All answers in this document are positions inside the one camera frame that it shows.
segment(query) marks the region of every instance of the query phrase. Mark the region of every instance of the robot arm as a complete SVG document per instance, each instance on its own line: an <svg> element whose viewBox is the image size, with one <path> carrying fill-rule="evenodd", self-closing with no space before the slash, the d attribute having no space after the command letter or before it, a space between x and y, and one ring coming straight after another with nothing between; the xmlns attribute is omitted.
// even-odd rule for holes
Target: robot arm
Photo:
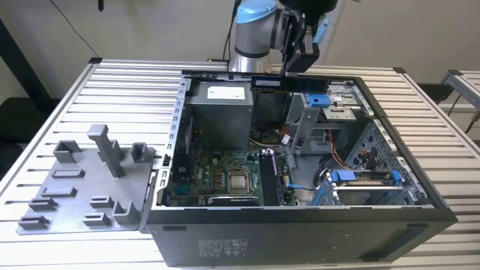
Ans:
<svg viewBox="0 0 480 270"><path fill-rule="evenodd" d="M319 59L319 43L325 33L325 13L337 0L248 0L241 3L236 18L236 57L229 70L271 72L268 53L281 52L281 72L285 76L305 72Z"/></svg>
<svg viewBox="0 0 480 270"><path fill-rule="evenodd" d="M280 0L285 6L281 18L281 71L303 73L319 59L319 43L325 33L325 13L337 6L337 0Z"/></svg>

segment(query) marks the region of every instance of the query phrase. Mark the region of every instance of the aluminum extrusion table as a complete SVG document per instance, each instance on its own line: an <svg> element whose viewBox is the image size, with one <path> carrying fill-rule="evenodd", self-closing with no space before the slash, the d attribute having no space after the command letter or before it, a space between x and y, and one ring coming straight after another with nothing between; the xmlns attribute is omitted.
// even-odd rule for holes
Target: aluminum extrusion table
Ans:
<svg viewBox="0 0 480 270"><path fill-rule="evenodd" d="M109 137L121 146L147 142L161 155L183 69L225 70L225 63L103 60L88 64L0 182L0 266L48 270L167 268L151 235L136 231L19 236L15 230L55 162L52 150L59 140L76 140L80 147L93 147L87 137L89 126L107 124ZM273 72L279 70L280 66L273 66ZM459 223L392 264L239 268L480 269L480 149L409 76L396 70L316 66L308 73L363 78Z"/></svg>
<svg viewBox="0 0 480 270"><path fill-rule="evenodd" d="M480 71L449 70L441 83L452 86L473 107L480 110Z"/></svg>

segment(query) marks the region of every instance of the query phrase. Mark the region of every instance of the cable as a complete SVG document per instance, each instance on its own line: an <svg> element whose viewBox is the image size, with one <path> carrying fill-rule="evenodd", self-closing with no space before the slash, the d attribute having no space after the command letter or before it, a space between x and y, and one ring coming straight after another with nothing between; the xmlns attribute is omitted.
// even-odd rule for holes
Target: cable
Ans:
<svg viewBox="0 0 480 270"><path fill-rule="evenodd" d="M452 110L453 110L453 107L456 106L460 98L461 98L461 95L459 94L459 97L457 97L457 99L453 101L452 107L449 108L449 111L448 111L448 114L447 114L448 116L451 115Z"/></svg>
<svg viewBox="0 0 480 270"><path fill-rule="evenodd" d="M261 146L261 147L272 147L272 146L279 146L279 144L276 145L268 145L265 143L257 142L256 140L253 140L251 137L248 137L248 140L255 143L256 145Z"/></svg>
<svg viewBox="0 0 480 270"><path fill-rule="evenodd" d="M473 124L475 124L475 121L472 121L472 122L468 124L467 130L465 130L465 134L471 131L471 129L472 129L472 127L473 127Z"/></svg>
<svg viewBox="0 0 480 270"><path fill-rule="evenodd" d="M83 42L85 43L85 45L88 46L88 48L92 50L95 56L99 57L99 55L97 55L96 51L93 50L92 46L88 44L88 42L85 41L85 39L83 38L83 36L81 36L81 35L79 34L79 32L75 30L75 27L73 27L72 23L69 22L65 14L61 12L59 6L55 4L53 0L48 0L48 1L51 1L52 5L55 6L55 8L57 9L57 11L60 12L61 16L65 18L65 21L68 22L69 27L72 27L72 30L73 30L75 34L79 36L79 38L83 40Z"/></svg>
<svg viewBox="0 0 480 270"><path fill-rule="evenodd" d="M345 163L343 162L339 153L335 149L335 143L333 143L333 136L332 136L332 130L328 131L328 138L329 138L329 150L332 152L332 157L335 159L335 161L339 163L339 165L341 167L344 167L344 169L351 170L351 168L347 167Z"/></svg>
<svg viewBox="0 0 480 270"><path fill-rule="evenodd" d="M232 9L232 17L231 17L231 26L229 26L228 34L227 34L227 38L225 38L224 52L223 52L223 54L221 54L221 60L225 60L227 45L228 45L228 56L229 56L229 59L232 59L232 53L231 53L231 35L232 35L233 20L235 20L236 14L237 14L237 9L239 9L240 3L241 3L241 0L235 0L233 9Z"/></svg>

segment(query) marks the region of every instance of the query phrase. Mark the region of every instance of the green circuit board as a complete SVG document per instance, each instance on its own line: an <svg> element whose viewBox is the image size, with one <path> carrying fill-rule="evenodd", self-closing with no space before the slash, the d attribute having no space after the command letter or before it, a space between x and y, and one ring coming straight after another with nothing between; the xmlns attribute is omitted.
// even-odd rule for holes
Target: green circuit board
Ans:
<svg viewBox="0 0 480 270"><path fill-rule="evenodd" d="M277 156L280 179L289 176L283 156ZM231 194L227 187L227 176L232 170L244 170L249 174L249 191ZM204 206L209 196L255 196L263 205L259 154L245 152L197 152L193 159L192 182L175 185L175 206Z"/></svg>

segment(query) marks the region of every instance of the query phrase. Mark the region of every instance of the gray base plate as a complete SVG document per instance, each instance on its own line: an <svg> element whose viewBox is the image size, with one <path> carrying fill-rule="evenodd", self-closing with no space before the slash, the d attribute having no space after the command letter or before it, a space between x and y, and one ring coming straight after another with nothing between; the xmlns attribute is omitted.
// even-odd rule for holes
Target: gray base plate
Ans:
<svg viewBox="0 0 480 270"><path fill-rule="evenodd" d="M148 148L152 156L155 149ZM93 231L129 231L136 230L139 221L120 225L112 217L112 208L93 209L89 202L95 196L111 196L113 202L119 202L125 210L129 203L133 202L137 214L141 214L143 202L145 199L147 185L151 177L152 162L133 163L131 149L121 149L124 159L120 164L125 171L125 176L113 178L107 164L100 161L97 149L83 149L81 152L73 153L76 163L55 162L49 175L41 185L40 191L35 198L48 199L41 194L45 192L61 192L75 188L75 196L65 195L52 197L57 205L53 210L27 210L24 217L44 216L48 220L44 223L45 228L24 229L17 228L19 235L67 233L67 232L93 232ZM56 170L83 169L85 175L83 178L53 179L52 175ZM87 213L104 213L108 217L107 226L87 226L83 222Z"/></svg>

